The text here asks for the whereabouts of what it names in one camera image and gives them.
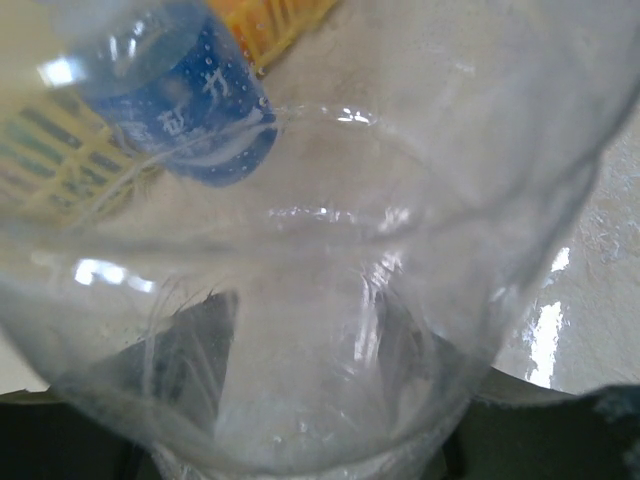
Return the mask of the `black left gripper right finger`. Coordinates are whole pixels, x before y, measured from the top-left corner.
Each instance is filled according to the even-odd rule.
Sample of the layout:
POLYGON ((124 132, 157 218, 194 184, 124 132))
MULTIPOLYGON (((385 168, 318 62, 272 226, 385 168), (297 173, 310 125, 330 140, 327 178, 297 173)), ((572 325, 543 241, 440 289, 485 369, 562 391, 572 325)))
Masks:
POLYGON ((391 374, 434 373, 436 402, 421 402, 391 447, 391 479, 423 479, 439 454, 448 479, 636 479, 639 387, 608 385, 570 395, 488 366, 497 337, 468 356, 381 293, 383 347, 407 355, 391 374))

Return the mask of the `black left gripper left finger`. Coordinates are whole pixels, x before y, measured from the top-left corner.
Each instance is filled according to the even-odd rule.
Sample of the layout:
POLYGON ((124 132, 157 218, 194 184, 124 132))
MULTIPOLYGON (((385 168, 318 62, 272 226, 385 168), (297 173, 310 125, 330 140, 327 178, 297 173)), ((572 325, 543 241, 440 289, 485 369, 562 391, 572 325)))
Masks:
POLYGON ((144 342, 138 342, 100 364, 120 374, 134 400, 147 403, 116 412, 131 440, 60 400, 23 406, 2 402, 2 478, 161 478, 142 435, 163 419, 161 407, 195 422, 216 418, 237 309, 235 292, 210 295, 167 318, 167 329, 153 338, 151 359, 144 342))

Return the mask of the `clear plastic bottle large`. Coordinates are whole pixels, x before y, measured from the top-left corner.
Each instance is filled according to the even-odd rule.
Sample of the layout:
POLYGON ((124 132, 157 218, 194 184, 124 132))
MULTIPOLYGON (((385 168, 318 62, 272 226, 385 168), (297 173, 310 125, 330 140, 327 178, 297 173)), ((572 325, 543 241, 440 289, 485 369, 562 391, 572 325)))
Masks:
POLYGON ((133 439, 99 366, 233 291, 218 413, 159 408, 173 479, 391 479, 434 373, 399 382, 376 298, 473 356, 497 346, 639 95, 635 1, 328 1, 260 79, 278 134, 246 178, 162 170, 68 225, 1 209, 1 330, 133 439))

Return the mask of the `blue label Pocari bottle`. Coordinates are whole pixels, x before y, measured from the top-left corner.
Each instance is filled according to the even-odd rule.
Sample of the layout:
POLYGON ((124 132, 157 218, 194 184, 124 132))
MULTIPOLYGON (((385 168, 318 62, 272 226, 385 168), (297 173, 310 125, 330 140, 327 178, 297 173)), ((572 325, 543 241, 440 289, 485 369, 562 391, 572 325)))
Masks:
POLYGON ((63 64, 96 114, 167 170, 213 187, 256 170, 276 116, 203 1, 48 1, 63 64))

